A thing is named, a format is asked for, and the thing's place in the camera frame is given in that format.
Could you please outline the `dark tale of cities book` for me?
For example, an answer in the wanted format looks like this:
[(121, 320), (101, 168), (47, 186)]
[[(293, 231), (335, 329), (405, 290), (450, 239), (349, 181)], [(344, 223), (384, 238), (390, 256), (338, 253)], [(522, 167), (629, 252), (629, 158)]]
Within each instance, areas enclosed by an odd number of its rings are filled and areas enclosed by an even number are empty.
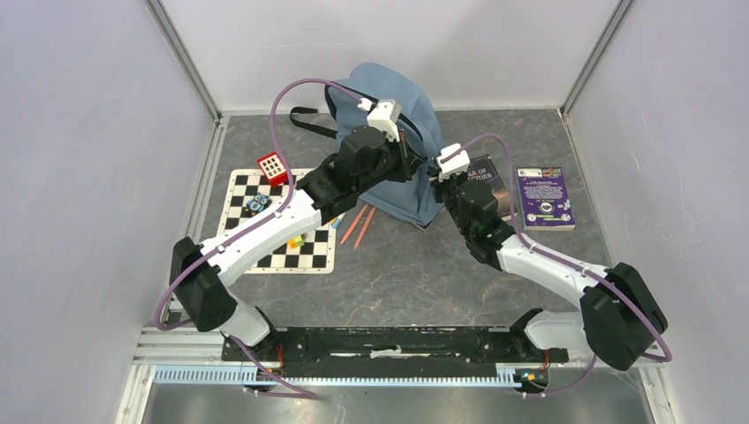
[(471, 158), (466, 172), (469, 180), (482, 181), (490, 185), (491, 192), (498, 202), (498, 215), (505, 222), (509, 222), (513, 217), (510, 189), (502, 181), (491, 157), (480, 155)]

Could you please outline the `blue student backpack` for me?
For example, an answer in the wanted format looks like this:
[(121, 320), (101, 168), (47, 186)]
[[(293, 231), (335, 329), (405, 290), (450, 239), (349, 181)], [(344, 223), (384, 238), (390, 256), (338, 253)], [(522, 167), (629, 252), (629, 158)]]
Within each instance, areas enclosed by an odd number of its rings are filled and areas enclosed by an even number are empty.
[[(375, 102), (392, 99), (402, 107), (397, 127), (405, 133), (406, 141), (416, 152), (432, 159), (445, 147), (431, 101), (426, 92), (406, 76), (384, 65), (365, 62), (354, 67), (349, 77), (339, 79), (337, 84), (355, 93), (356, 97), (352, 99), (333, 87), (324, 88), (324, 100), (337, 123), (336, 130), (301, 120), (299, 117), (303, 114), (318, 112), (301, 106), (291, 110), (291, 122), (298, 128), (335, 139), (340, 144), (354, 128), (367, 123), (367, 114), (358, 109), (360, 98)], [(381, 182), (360, 198), (396, 219), (409, 223), (430, 220), (443, 209), (443, 205), (435, 201), (426, 165), (420, 167), (412, 180), (404, 183)]]

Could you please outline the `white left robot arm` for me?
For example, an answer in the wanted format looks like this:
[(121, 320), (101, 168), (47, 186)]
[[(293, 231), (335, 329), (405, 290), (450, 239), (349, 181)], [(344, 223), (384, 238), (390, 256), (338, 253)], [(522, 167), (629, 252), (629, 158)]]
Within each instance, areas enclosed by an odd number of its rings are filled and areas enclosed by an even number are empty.
[(168, 292), (199, 332), (219, 329), (241, 340), (255, 359), (270, 358), (277, 336), (269, 320), (232, 296), (230, 285), (284, 242), (354, 208), (372, 187), (411, 180), (426, 160), (402, 136), (388, 140), (376, 128), (355, 128), (336, 153), (295, 178), (295, 186), (273, 208), (200, 243), (179, 240), (172, 248)]

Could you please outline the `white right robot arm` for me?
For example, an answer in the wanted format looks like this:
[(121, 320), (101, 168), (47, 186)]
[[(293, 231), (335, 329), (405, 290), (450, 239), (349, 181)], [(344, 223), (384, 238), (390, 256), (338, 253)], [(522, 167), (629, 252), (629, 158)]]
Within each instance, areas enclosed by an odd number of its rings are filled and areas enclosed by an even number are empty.
[(497, 214), (498, 201), (490, 184), (471, 180), (464, 172), (445, 177), (432, 169), (429, 181), (472, 257), (577, 306), (581, 338), (605, 364), (625, 371), (640, 358), (672, 360), (662, 337), (668, 320), (632, 265), (619, 262), (605, 267), (534, 242)]

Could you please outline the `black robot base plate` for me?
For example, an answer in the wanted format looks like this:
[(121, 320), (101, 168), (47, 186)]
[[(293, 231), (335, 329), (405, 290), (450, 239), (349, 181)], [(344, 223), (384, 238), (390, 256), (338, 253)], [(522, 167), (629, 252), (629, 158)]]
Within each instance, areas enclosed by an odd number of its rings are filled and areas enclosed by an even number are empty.
[(496, 364), (566, 363), (505, 327), (288, 327), (251, 348), (286, 378), (490, 377)]

